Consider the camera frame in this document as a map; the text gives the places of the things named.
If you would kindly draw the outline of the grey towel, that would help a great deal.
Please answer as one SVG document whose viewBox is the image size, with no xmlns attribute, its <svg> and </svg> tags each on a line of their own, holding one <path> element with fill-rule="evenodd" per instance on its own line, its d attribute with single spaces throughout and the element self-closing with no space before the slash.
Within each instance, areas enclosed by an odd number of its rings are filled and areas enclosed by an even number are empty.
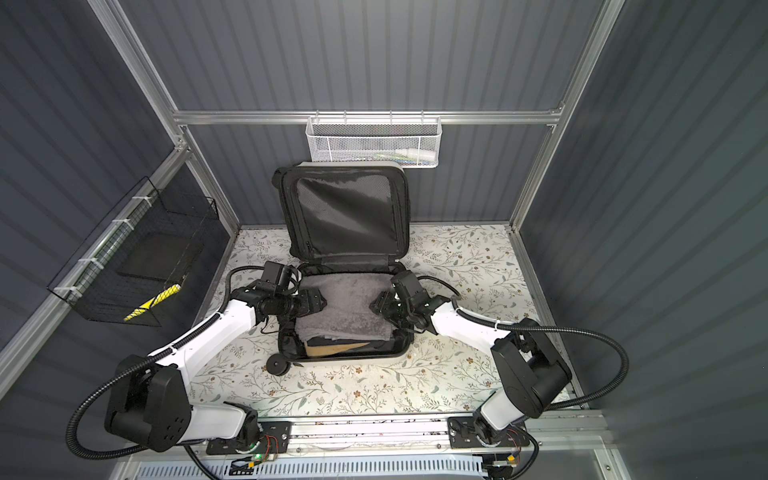
<svg viewBox="0 0 768 480">
<path fill-rule="evenodd" d="M 295 331 L 301 341 L 315 337 L 329 340 L 386 341 L 394 327 L 370 309 L 388 290 L 391 276 L 381 273 L 337 273 L 305 277 L 303 289 L 317 288 L 327 305 L 319 312 L 298 317 Z"/>
</svg>

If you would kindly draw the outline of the tan shorts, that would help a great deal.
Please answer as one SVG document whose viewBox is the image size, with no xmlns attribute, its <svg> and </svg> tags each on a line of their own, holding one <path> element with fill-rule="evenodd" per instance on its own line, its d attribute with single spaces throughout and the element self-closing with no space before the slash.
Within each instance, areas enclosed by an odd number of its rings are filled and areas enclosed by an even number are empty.
<svg viewBox="0 0 768 480">
<path fill-rule="evenodd" d="M 311 342 L 305 342 L 304 349 L 306 355 L 310 358 L 324 358 L 346 352 L 358 351 L 369 345 L 369 342 L 339 342 L 318 337 L 314 338 Z"/>
</svg>

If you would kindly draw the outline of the black carry-on suitcase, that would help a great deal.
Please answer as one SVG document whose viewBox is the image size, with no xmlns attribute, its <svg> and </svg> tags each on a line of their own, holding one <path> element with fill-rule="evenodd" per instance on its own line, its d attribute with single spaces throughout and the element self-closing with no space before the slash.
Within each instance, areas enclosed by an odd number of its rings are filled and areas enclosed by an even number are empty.
<svg viewBox="0 0 768 480">
<path fill-rule="evenodd" d="M 404 271 L 410 246 L 410 200 L 404 171 L 392 162 L 305 162 L 275 171 L 290 253 L 305 277 L 337 273 Z M 305 362 L 377 360 L 407 352 L 415 333 L 396 329 L 386 341 L 365 341 L 358 351 L 324 358 L 306 355 L 297 318 L 279 316 L 278 352 L 268 360 L 275 375 Z"/>
</svg>

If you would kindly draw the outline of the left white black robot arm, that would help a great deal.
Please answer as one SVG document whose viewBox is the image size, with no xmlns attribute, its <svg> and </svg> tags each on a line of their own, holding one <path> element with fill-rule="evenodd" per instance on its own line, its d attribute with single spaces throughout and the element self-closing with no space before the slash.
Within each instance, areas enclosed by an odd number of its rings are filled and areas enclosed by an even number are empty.
<svg viewBox="0 0 768 480">
<path fill-rule="evenodd" d="M 247 406 L 195 404 L 192 380 L 202 368 L 240 335 L 271 316 L 290 318 L 322 311 L 327 301 L 316 287 L 302 288 L 300 272 L 268 262 L 261 277 L 230 291 L 222 306 L 206 320 L 146 357 L 125 358 L 112 379 L 91 393 L 75 410 L 65 430 L 65 443 L 75 456 L 108 460 L 146 450 L 165 452 L 208 440 L 227 440 L 249 454 L 263 441 L 257 412 Z M 104 428 L 129 441 L 117 450 L 84 446 L 78 429 L 87 410 L 107 395 Z"/>
</svg>

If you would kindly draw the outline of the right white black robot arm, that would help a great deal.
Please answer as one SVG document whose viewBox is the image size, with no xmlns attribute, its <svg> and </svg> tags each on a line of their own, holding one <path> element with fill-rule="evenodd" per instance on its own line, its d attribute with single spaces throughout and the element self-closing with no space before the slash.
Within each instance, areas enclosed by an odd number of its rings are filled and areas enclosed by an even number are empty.
<svg viewBox="0 0 768 480">
<path fill-rule="evenodd" d="M 389 289 L 371 302 L 370 309 L 395 327 L 448 337 L 491 359 L 501 387 L 475 411 L 470 429 L 484 445 L 499 443 L 508 428 L 546 411 L 602 398 L 617 389 L 629 374 L 627 351 L 607 335 L 543 326 L 527 317 L 512 323 L 492 319 L 460 306 L 455 296 L 430 295 L 421 284 L 424 279 L 410 271 L 395 275 Z M 607 345 L 619 358 L 618 372 L 596 391 L 558 402 L 556 397 L 571 383 L 573 373 L 552 343 L 552 334 L 580 336 Z"/>
</svg>

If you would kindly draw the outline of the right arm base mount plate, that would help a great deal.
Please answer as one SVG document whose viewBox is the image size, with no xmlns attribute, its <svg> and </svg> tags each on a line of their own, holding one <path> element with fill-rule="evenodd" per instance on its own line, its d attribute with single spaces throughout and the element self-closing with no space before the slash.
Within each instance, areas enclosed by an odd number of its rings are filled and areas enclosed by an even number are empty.
<svg viewBox="0 0 768 480">
<path fill-rule="evenodd" d="M 520 425 L 494 429 L 481 417 L 453 416 L 447 419 L 449 442 L 454 449 L 528 447 L 530 440 Z"/>
</svg>

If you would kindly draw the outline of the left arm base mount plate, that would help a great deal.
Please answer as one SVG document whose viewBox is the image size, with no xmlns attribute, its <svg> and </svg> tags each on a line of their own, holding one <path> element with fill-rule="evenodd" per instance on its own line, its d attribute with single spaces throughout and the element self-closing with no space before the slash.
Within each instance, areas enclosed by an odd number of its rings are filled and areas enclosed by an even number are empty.
<svg viewBox="0 0 768 480">
<path fill-rule="evenodd" d="M 280 455 L 287 452 L 292 433 L 291 422 L 259 422 L 251 439 L 214 439 L 206 446 L 207 455 Z"/>
</svg>

